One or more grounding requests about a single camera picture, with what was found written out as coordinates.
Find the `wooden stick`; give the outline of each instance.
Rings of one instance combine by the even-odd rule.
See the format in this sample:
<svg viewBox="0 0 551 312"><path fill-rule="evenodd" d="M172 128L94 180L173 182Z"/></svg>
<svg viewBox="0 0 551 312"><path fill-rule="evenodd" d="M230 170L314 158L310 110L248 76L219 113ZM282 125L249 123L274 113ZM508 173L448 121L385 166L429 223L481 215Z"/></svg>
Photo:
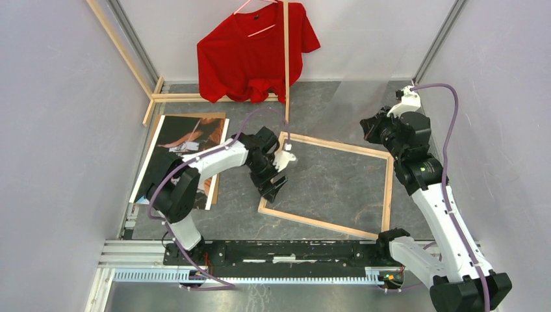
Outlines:
<svg viewBox="0 0 551 312"><path fill-rule="evenodd" d="M289 122L290 86L289 86L289 0L283 0L283 38L285 41L285 120Z"/></svg>
<svg viewBox="0 0 551 312"><path fill-rule="evenodd" d="M296 135L291 133L291 141L302 142L306 144L312 144L317 146L322 146L323 148L332 148L339 151L348 151L350 153L356 153L366 156L372 156L382 159L388 159L391 155L388 151L378 151L376 149L362 148L361 146L354 146L339 142L326 141L320 138L311 138L304 135Z"/></svg>
<svg viewBox="0 0 551 312"><path fill-rule="evenodd" d="M157 85L155 85L155 89L153 90L152 96L160 93L160 91L162 90L163 83L164 83L164 78L160 76L159 80L157 81ZM155 99L151 99L151 101L149 101L149 106L147 107L146 116L144 117L144 121L142 122L144 127L147 127L149 125L149 119L151 119L151 114L153 114L153 109L155 108L156 103L157 102L155 102Z"/></svg>
<svg viewBox="0 0 551 312"><path fill-rule="evenodd" d="M281 132L279 134L279 146L280 146L279 149L283 148L283 141L286 138L287 138L287 133ZM394 176L393 174L394 159L392 158L390 153L377 151L374 149L360 148L359 146L351 146L351 145L338 143L338 142L320 140L319 138L311 138L309 136L296 135L294 133L291 133L291 141L302 142L306 144L322 146L325 148L332 148L334 150L349 151L351 153L358 153L361 155L385 159L387 161L387 167L385 172L385 195L383 198L383 220L381 222L381 231L388 231L390 229L392 178ZM283 218L286 220L295 221L302 224L308 224L310 226L316 226L318 228L330 229L332 231L354 235L365 239L376 240L378 238L378 234L375 234L375 233L360 231L358 229L352 229L350 227L339 226L329 222L319 221L311 218L306 218L304 216L297 216L295 214L285 213L283 211L277 211L275 209L267 208L266 207L267 203L268 203L267 200L265 200L264 198L261 198L259 207L258 207L259 213L262 213L264 215L276 216L278 218Z"/></svg>
<svg viewBox="0 0 551 312"><path fill-rule="evenodd" d="M163 94L152 94L151 97L153 99L197 99L201 98L201 95L199 93L163 93ZM218 100L219 102L223 101L233 101L227 96L223 96L221 99ZM265 101L278 101L277 95L270 93L268 94L268 97L265 99Z"/></svg>
<svg viewBox="0 0 551 312"><path fill-rule="evenodd" d="M111 23L107 19L105 13L101 9L100 5L97 3L97 0L86 0L86 2L88 3L92 11L94 11L94 14L101 23L101 26L103 26L103 29L107 32L109 38L111 38L111 41L113 41L113 44L126 62L126 65L128 65L128 67L134 74L134 77L136 77L136 80L138 80L138 83L140 83L140 86L142 86L142 88L144 89L144 92L147 94L149 99L151 99L152 91L149 85L147 85L147 79L137 70L137 66L134 63L134 60L130 57L128 50L126 50L120 38L115 33L113 25L111 25Z"/></svg>
<svg viewBox="0 0 551 312"><path fill-rule="evenodd" d="M381 232L391 229L391 201L392 201L392 179L394 177L394 159L387 158L387 171L385 174L385 197L383 198L383 221Z"/></svg>

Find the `red shirt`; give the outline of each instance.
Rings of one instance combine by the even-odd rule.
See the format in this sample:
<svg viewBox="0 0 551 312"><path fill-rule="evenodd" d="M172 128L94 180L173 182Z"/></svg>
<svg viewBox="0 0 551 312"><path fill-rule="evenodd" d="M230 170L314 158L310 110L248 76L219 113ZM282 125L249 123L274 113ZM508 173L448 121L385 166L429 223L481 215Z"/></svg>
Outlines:
<svg viewBox="0 0 551 312"><path fill-rule="evenodd" d="M281 1L256 12L232 14L197 44L201 97L213 103L224 95L233 101L259 103L271 90L284 103L284 46ZM302 53L319 47L304 6L289 3L290 84L302 72Z"/></svg>

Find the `purple cable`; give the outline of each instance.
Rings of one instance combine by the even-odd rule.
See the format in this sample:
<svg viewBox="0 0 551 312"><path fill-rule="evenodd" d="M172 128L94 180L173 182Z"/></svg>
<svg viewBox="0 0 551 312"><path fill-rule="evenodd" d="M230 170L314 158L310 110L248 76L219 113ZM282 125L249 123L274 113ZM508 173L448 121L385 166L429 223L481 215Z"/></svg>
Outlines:
<svg viewBox="0 0 551 312"><path fill-rule="evenodd" d="M425 247L423 247L423 250L427 250L429 249L430 247L436 245L436 242L430 242L428 243L427 245L425 245ZM384 290L385 293L402 293L404 291L410 291L411 289L416 289L417 287L423 285L423 283L417 283L415 285L412 285L412 286L408 286L408 287L400 287L399 289L383 289L381 287L377 287L378 289L381 289L381 290Z"/></svg>
<svg viewBox="0 0 551 312"><path fill-rule="evenodd" d="M457 119L457 113L459 111L459 98L457 97L457 92L452 86L446 83L423 84L421 86L415 86L411 88L411 91L416 91L416 90L421 90L426 88L434 88L434 87L447 88L454 95L454 115L452 116L450 127L448 128L448 134L446 135L446 140L444 141L444 147L442 148L442 158L443 158L442 195L444 196L446 209L448 211L452 211L452 205L450 204L450 198L448 196L448 191L446 190L446 180L448 178L448 143L450 142L450 137L452 136L452 130L454 129L454 125L455 125L455 119ZM484 311L489 312L490 311L490 292L488 290L488 283L486 282L486 277L484 276L484 272L482 272L482 269L480 268L480 266L477 265L479 262L476 259L476 256L474 255L474 250L470 247L467 237L465 236L465 233L463 233L463 230L461 229L461 226L459 225L457 218L453 213L448 213L448 215L452 219L452 222L454 223L454 226L457 232L459 233L459 236L461 237L461 241L463 241L463 244L465 245L465 249L467 249L468 256L471 258L472 264L475 265L476 272L480 276L480 281L482 282L482 291L484 293Z"/></svg>
<svg viewBox="0 0 551 312"><path fill-rule="evenodd" d="M284 120L284 124L285 124L285 131L287 132L287 140L291 140L291 133L289 131L289 124L288 122L285 120L285 115L278 111L278 110L275 110L271 107L263 107L263 108L259 108L259 109L255 109L253 110L251 113L249 113L246 117L245 117L245 120L243 121L243 123L241 124L241 128L239 129L239 132L235 135L235 137L233 138L232 141L230 141L230 143L227 144L228 147L232 146L233 144L235 144L235 142L237 142L237 139L239 138L239 136L241 135L241 133L243 133L243 130L245 129L245 126L247 125L247 123L249 122L250 118L256 114L258 114L259 112L262 112L262 111L271 111L271 112L276 112L280 115L282 115L283 117L283 120ZM222 150L225 150L225 145L221 145L220 147L218 148L215 148L215 149L212 149L206 153L203 153L201 154L199 157L202 159L204 157L207 157L209 155L212 155L214 153L218 153L219 151L222 151ZM159 195L159 192L160 190L162 190L162 188L170 181L170 179L172 178L172 176L174 176L176 174L176 172L180 171L182 168L184 168L185 166L189 165L189 164L192 164L194 162L196 162L197 159L196 158L192 158L192 159L189 159L187 161L185 161L184 163L180 164L179 166L177 166L176 168L174 168L174 170L172 170L168 175L166 175L166 177L164 177L164 179L160 182L159 186L157 187L157 189L155 190L155 192L153 193L153 196L151 197L151 200L149 201L149 205L147 207L147 215L151 218L151 219L154 219L154 220L163 220L165 221L165 225L168 229L168 232L170 235L172 235L172 237L174 237L174 242L176 243L176 246L178 246L178 249L180 249L180 252L184 255L184 258L194 267L196 268L199 272L201 272L204 276L206 276L207 278L210 278L214 281L217 281L219 283L222 283L224 284L225 286L219 286L219 287L209 287L209 288L189 288L190 290L193 290L193 291L223 291L223 290L229 290L229 289L234 289L235 288L235 285L232 284L232 283L228 283L226 281L222 281L221 279L209 274L207 271L203 270L201 267L199 267L199 265L197 265L197 263L193 262L193 260L191 259L191 257L187 254L186 250L183 248L182 244L177 240L175 239L175 236L174 236L174 233L172 232L172 230L170 229L170 226L168 226L168 221L166 221L163 217L160 217L160 216L153 216L153 203L155 202L155 200L157 199L157 196Z"/></svg>

